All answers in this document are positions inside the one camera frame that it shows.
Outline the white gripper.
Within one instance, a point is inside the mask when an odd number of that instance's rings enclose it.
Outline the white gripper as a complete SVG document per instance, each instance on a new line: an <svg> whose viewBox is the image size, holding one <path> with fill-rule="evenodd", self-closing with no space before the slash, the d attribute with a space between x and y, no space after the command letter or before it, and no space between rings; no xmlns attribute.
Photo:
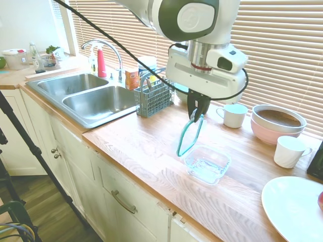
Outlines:
<svg viewBox="0 0 323 242"><path fill-rule="evenodd" d="M194 121L207 113L209 97L219 100L228 98L227 103L235 103L240 100L246 84L243 70L236 74L217 69L212 69L209 73L197 71L192 67L187 52L177 47L169 50L166 76L171 81L190 89L187 95L187 108L189 118ZM208 97L199 98L197 92Z"/></svg>

